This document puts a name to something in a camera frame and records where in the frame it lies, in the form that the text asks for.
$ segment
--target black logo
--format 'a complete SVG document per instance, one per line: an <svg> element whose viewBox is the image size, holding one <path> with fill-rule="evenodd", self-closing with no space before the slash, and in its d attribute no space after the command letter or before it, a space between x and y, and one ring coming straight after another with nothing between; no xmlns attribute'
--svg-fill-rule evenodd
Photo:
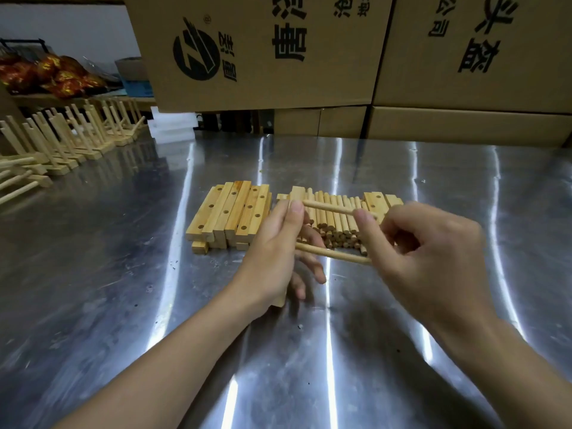
<svg viewBox="0 0 572 429"><path fill-rule="evenodd" d="M186 30L182 32L185 44L198 52L200 60L183 50L179 36L173 43L173 56L179 69L187 77L198 81L211 79L218 72L220 54L214 40L202 30L197 30L186 18L183 18Z"/></svg>

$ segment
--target shiny metal surface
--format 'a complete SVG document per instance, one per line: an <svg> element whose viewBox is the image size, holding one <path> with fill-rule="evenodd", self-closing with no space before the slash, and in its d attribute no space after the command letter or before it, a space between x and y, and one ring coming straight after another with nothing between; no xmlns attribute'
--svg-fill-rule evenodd
<svg viewBox="0 0 572 429"><path fill-rule="evenodd" d="M232 277L242 252L183 233L214 184L394 193L479 221L500 315L572 379L567 150L222 136L117 148L0 208L0 427L47 428ZM371 268L272 308L227 350L185 428L496 427L489 405Z"/></svg>

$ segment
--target forearm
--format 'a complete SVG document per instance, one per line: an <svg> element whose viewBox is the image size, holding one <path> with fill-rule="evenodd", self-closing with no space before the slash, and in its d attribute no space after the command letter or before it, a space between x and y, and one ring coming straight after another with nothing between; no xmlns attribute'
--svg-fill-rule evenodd
<svg viewBox="0 0 572 429"><path fill-rule="evenodd" d="M58 425L176 428L215 362L254 318L231 286Z"/></svg>
<svg viewBox="0 0 572 429"><path fill-rule="evenodd" d="M510 428L563 428L572 422L572 384L502 320L444 348Z"/></svg>

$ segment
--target stack of white foam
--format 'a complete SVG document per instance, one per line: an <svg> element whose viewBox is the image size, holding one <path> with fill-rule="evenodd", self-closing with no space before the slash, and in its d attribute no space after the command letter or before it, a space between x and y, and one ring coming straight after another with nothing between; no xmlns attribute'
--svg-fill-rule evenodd
<svg viewBox="0 0 572 429"><path fill-rule="evenodd" d="M151 112L153 120L147 123L158 144L195 139L193 128L198 126L195 113L160 113L157 107L151 107Z"/></svg>

